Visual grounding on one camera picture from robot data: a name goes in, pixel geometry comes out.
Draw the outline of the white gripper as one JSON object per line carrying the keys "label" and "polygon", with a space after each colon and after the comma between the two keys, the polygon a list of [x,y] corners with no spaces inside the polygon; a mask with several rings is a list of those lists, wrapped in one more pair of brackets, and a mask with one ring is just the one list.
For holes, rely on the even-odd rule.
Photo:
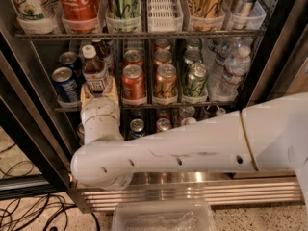
{"label": "white gripper", "polygon": [[85,143],[123,141],[119,129],[120,108],[116,104],[119,98],[116,80],[113,76],[108,78],[104,95],[106,97],[94,98],[87,84],[83,84],[81,87],[80,100],[84,106],[81,110],[81,119]]}

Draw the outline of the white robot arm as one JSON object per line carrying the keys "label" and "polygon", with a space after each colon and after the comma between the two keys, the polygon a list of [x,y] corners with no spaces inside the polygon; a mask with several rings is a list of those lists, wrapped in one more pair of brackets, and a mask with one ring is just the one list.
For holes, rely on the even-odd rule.
{"label": "white robot arm", "polygon": [[79,182],[119,190],[140,172],[290,169],[308,196],[307,92],[132,141],[119,134],[118,117],[110,98],[83,107],[85,145],[70,163]]}

